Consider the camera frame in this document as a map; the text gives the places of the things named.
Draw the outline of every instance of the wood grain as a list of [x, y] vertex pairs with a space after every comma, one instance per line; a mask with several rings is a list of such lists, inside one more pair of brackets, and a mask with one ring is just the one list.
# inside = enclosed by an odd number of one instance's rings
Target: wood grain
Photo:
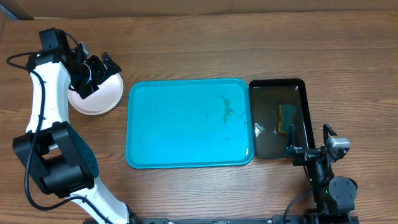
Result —
[[[29, 122], [32, 84], [25, 71], [5, 60], [39, 50], [38, 31], [50, 27], [67, 30], [93, 54], [107, 51], [123, 69], [125, 94], [114, 111], [85, 116], [70, 108], [70, 121], [96, 154], [103, 182], [140, 217], [271, 217], [283, 214], [308, 181], [289, 160], [201, 169], [129, 167], [124, 147], [133, 84], [296, 77], [307, 85], [317, 145], [325, 122], [351, 140], [349, 154], [333, 171], [359, 185], [353, 214], [361, 223], [397, 222], [398, 12], [353, 11], [7, 22], [0, 45], [1, 223], [89, 218], [72, 203], [50, 212], [32, 208], [24, 195], [24, 168], [12, 151], [12, 139]], [[58, 201], [34, 185], [32, 195], [42, 205]], [[307, 197], [291, 213], [311, 206]]]

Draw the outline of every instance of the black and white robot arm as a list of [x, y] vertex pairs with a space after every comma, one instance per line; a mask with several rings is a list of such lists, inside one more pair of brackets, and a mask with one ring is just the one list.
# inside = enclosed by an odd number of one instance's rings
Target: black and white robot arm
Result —
[[[87, 50], [80, 43], [69, 48], [64, 31], [49, 29], [40, 32], [43, 50], [31, 55], [29, 70], [44, 82], [45, 104], [40, 133], [32, 155], [30, 175], [45, 194], [74, 199], [97, 223], [136, 223], [128, 206], [120, 202], [98, 177], [98, 165], [92, 150], [69, 124], [68, 89], [73, 88], [82, 98], [89, 97], [111, 75], [121, 69], [107, 53], [102, 63], [95, 55], [87, 59]], [[33, 82], [32, 115], [26, 134], [14, 139], [13, 148], [24, 166], [27, 164], [32, 137], [39, 125], [42, 90], [39, 79]], [[49, 150], [59, 148], [61, 155], [44, 159]]]

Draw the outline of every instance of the wooden tabletop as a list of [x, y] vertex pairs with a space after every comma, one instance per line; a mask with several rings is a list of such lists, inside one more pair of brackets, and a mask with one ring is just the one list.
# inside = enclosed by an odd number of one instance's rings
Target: wooden tabletop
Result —
[[[122, 68], [124, 96], [111, 113], [86, 116], [70, 107], [70, 123], [94, 151], [99, 176], [139, 217], [248, 218], [283, 214], [309, 188], [290, 160], [253, 159], [246, 166], [135, 170], [124, 158], [127, 93], [143, 80], [239, 77], [301, 78], [307, 85], [317, 146], [328, 122], [351, 141], [333, 164], [358, 185], [361, 223], [398, 221], [398, 12], [300, 12], [218, 16], [130, 17], [7, 22], [0, 45], [0, 222], [81, 223], [74, 203], [32, 208], [24, 167], [12, 151], [32, 106], [27, 72], [8, 56], [41, 49], [38, 32], [56, 27], [92, 54], [108, 52]], [[15, 59], [25, 64], [27, 58]], [[31, 184], [34, 200], [59, 199]], [[310, 197], [291, 209], [301, 214]]]

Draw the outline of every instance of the blue tray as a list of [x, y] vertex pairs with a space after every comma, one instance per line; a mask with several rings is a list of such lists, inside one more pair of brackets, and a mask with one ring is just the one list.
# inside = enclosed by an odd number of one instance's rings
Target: blue tray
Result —
[[126, 160], [137, 169], [247, 164], [254, 155], [240, 79], [140, 82], [129, 93]]

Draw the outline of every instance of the white plate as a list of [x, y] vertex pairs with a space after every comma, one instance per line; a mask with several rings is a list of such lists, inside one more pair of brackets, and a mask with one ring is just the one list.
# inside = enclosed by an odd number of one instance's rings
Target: white plate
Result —
[[103, 114], [118, 105], [123, 95], [123, 80], [117, 73], [110, 76], [84, 100], [75, 91], [68, 90], [70, 104], [79, 112], [87, 115]]

